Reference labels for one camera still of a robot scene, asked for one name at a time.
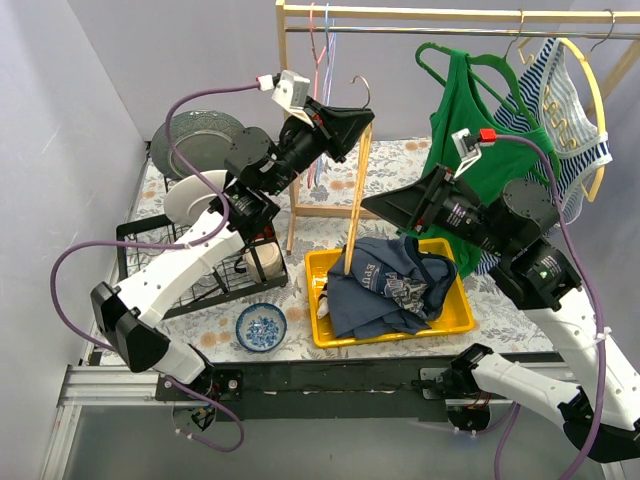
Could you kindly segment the pink wire hanger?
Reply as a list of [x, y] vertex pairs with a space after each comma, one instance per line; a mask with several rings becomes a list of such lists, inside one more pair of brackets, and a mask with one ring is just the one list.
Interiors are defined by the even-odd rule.
[[[319, 67], [320, 67], [321, 61], [324, 59], [326, 55], [327, 47], [324, 46], [321, 50], [318, 50], [316, 48], [314, 28], [315, 28], [314, 13], [312, 11], [309, 11], [309, 34], [310, 34], [310, 43], [311, 43], [311, 55], [314, 62], [312, 98], [316, 100], [317, 94], [318, 94], [318, 86], [319, 86]], [[317, 162], [314, 161], [310, 167], [310, 170], [307, 176], [307, 187], [309, 189], [313, 188], [316, 171], [317, 171]]]

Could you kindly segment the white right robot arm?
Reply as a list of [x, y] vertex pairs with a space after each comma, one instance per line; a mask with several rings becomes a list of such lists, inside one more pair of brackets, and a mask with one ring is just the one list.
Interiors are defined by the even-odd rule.
[[475, 343], [424, 381], [426, 388], [444, 397], [471, 398], [485, 391], [508, 398], [556, 424], [582, 448], [596, 409], [597, 348], [604, 346], [603, 411], [588, 456], [599, 463], [638, 457], [639, 374], [612, 338], [597, 338], [578, 273], [545, 239], [560, 215], [543, 186], [511, 180], [484, 205], [463, 180], [438, 165], [414, 184], [368, 197], [362, 205], [403, 230], [434, 225], [492, 251], [500, 259], [490, 271], [497, 287], [541, 328], [576, 378], [550, 379]]

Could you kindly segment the navy blue tank top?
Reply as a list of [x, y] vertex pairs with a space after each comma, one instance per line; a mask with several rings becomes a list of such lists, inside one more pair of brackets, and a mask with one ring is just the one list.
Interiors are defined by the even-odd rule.
[[327, 303], [338, 338], [366, 340], [388, 333], [415, 335], [442, 313], [458, 276], [446, 256], [421, 252], [416, 238], [363, 237], [350, 272], [340, 256], [327, 275]]

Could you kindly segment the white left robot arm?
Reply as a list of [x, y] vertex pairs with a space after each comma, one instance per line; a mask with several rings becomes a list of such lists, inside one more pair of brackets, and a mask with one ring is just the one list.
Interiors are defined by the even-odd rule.
[[206, 357], [162, 333], [159, 322], [189, 287], [263, 232], [279, 211], [274, 196], [323, 154], [345, 161], [375, 117], [368, 107], [331, 107], [312, 98], [302, 112], [304, 119], [286, 119], [277, 141], [258, 127], [235, 135], [224, 157], [231, 181], [189, 230], [136, 274], [91, 291], [99, 331], [132, 372], [168, 375], [193, 400], [211, 392]]

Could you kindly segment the black white striped tank top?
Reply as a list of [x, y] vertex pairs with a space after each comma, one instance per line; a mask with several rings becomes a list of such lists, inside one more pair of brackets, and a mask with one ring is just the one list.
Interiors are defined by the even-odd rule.
[[316, 317], [318, 319], [324, 318], [329, 314], [329, 302], [328, 302], [328, 284], [325, 283], [318, 296], [318, 306], [316, 311]]

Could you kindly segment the yellow plastic hanger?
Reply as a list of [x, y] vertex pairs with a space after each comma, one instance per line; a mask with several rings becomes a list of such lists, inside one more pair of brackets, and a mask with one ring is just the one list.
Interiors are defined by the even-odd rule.
[[364, 197], [364, 189], [371, 151], [373, 137], [373, 123], [370, 123], [363, 131], [359, 142], [358, 169], [354, 185], [354, 197], [352, 202], [351, 216], [347, 241], [344, 251], [343, 273], [347, 276], [350, 273], [355, 242], [357, 238], [358, 224], [361, 215], [361, 202]]

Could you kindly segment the green tank top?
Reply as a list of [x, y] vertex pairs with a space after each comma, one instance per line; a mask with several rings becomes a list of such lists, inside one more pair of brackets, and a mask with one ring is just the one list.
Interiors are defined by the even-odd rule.
[[469, 55], [453, 51], [440, 106], [430, 117], [424, 176], [403, 193], [409, 211], [399, 224], [409, 235], [446, 239], [460, 277], [473, 273], [483, 256], [512, 257], [539, 237], [526, 206], [512, 207], [506, 188], [551, 150], [542, 128], [519, 135], [498, 125], [471, 74]]

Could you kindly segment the green plastic hanger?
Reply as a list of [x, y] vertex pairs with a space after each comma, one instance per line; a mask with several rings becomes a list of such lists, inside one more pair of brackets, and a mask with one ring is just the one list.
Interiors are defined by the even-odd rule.
[[[545, 154], [554, 174], [562, 172], [551, 139], [520, 93], [516, 73], [503, 56], [468, 52], [425, 42], [415, 51], [417, 65], [443, 88], [438, 108], [430, 115], [432, 145], [423, 172], [437, 163], [456, 167], [460, 158], [451, 135], [467, 128], [475, 133], [491, 128], [502, 135], [515, 135], [533, 142]], [[549, 179], [544, 166], [530, 148], [500, 142], [484, 154], [465, 178], [478, 190], [496, 195], [507, 181], [525, 176]]]

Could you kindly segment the light blue wire hanger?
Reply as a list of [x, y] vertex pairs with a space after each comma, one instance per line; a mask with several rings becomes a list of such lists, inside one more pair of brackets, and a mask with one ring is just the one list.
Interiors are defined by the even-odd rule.
[[[324, 49], [324, 59], [326, 60], [326, 69], [323, 80], [323, 89], [322, 89], [322, 103], [328, 104], [331, 98], [332, 91], [332, 82], [333, 82], [333, 71], [334, 71], [334, 61], [335, 61], [335, 43], [336, 37], [334, 33], [329, 31], [330, 27], [335, 25], [335, 20], [331, 20], [329, 17], [329, 9], [330, 4], [327, 3], [325, 5], [325, 40], [326, 45]], [[328, 163], [328, 156], [326, 154], [322, 154], [320, 159], [317, 161], [317, 166], [315, 173], [313, 175], [313, 185], [318, 186], [321, 182], [321, 176], [324, 171], [324, 167]]]

